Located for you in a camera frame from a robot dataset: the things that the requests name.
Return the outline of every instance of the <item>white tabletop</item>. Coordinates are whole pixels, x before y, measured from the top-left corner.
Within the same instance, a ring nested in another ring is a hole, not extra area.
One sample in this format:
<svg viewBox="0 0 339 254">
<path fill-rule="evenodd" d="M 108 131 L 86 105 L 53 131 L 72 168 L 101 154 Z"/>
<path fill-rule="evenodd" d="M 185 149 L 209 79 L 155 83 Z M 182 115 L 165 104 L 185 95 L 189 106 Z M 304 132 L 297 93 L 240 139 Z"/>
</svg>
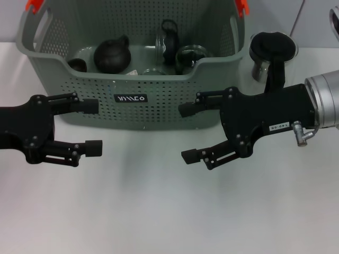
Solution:
<svg viewBox="0 0 339 254">
<path fill-rule="evenodd" d="M 300 49 L 295 84 L 339 69 L 339 49 Z M 26 56 L 0 43 L 0 106 L 45 94 Z M 213 171 L 180 152 L 225 140 L 206 130 L 137 132 L 56 119 L 56 140 L 102 139 L 77 168 L 0 151 L 1 254 L 339 253 L 339 132 L 305 148 L 293 132 L 260 139 Z"/>
</svg>

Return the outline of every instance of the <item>basket handle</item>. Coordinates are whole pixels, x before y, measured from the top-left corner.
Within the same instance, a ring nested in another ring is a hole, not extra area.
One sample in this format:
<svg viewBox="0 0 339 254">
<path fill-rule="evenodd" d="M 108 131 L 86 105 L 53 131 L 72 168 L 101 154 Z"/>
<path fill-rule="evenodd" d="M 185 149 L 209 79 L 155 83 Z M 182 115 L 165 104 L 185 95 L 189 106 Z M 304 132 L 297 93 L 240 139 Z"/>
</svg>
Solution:
<svg viewBox="0 0 339 254">
<path fill-rule="evenodd" d="M 43 35 L 52 19 L 52 12 L 49 6 L 50 0 L 29 0 L 26 11 L 22 14 L 19 30 L 16 37 L 16 45 L 21 52 L 33 51 L 34 37 L 45 12 L 48 12 L 48 19 L 41 30 Z"/>
</svg>

